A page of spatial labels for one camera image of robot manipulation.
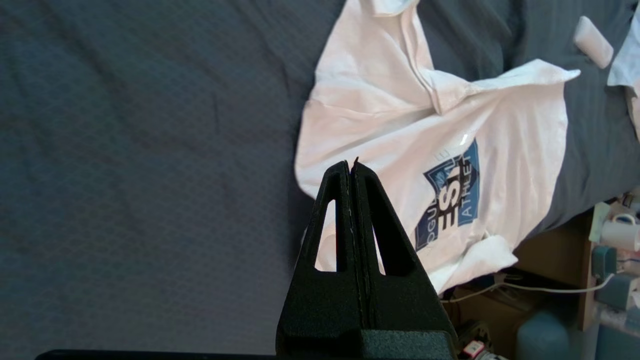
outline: bed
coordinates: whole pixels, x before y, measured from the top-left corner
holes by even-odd
[[[636,1],[422,0],[436,69],[580,69],[531,235],[640,184],[618,50]],[[311,199],[293,157],[340,0],[0,4],[0,356],[53,348],[271,354]]]

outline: white mug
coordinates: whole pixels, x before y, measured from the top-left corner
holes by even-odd
[[[613,221],[605,221],[602,226],[601,242],[617,249],[633,252],[640,250],[640,225],[636,217],[629,214],[618,214]]]

